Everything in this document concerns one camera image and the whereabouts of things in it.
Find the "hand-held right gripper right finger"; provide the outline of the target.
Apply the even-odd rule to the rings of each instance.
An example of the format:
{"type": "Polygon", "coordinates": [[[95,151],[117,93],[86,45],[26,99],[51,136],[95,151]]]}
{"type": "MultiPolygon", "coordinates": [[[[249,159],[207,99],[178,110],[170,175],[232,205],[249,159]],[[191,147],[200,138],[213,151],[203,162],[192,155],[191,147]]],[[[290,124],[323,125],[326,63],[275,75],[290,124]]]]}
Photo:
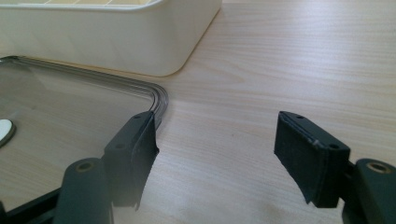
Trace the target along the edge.
{"type": "Polygon", "coordinates": [[[350,148],[301,115],[280,111],[274,153],[298,185],[307,203],[334,208],[350,148]]]}

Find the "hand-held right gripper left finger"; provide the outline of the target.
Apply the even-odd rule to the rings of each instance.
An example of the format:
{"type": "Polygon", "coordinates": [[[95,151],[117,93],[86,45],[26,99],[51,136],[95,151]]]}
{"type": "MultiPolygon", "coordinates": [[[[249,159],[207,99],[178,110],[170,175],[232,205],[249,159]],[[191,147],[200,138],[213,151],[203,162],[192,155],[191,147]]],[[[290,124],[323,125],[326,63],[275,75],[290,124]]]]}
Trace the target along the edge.
{"type": "Polygon", "coordinates": [[[115,206],[139,208],[158,153],[152,111],[132,116],[111,139],[103,161],[110,199],[115,206]]]}

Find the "transparent container lid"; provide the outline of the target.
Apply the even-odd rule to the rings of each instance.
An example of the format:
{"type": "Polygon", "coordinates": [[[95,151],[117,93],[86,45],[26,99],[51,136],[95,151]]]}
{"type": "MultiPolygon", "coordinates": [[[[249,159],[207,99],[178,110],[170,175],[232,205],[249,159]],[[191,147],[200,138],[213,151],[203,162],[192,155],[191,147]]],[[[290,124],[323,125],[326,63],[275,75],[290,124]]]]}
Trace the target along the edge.
{"type": "Polygon", "coordinates": [[[0,119],[16,129],[0,144],[0,203],[7,210],[60,187],[64,170],[99,158],[134,115],[160,118],[161,86],[24,57],[0,59],[0,119]]]}

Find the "cream plastic container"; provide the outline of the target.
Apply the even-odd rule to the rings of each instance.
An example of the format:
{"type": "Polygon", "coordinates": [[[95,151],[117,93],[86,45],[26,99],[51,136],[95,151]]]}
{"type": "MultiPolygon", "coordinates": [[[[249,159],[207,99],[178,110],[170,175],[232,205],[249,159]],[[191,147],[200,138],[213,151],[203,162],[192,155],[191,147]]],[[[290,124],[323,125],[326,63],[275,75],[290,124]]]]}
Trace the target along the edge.
{"type": "Polygon", "coordinates": [[[0,0],[0,52],[164,77],[222,0],[0,0]]]}

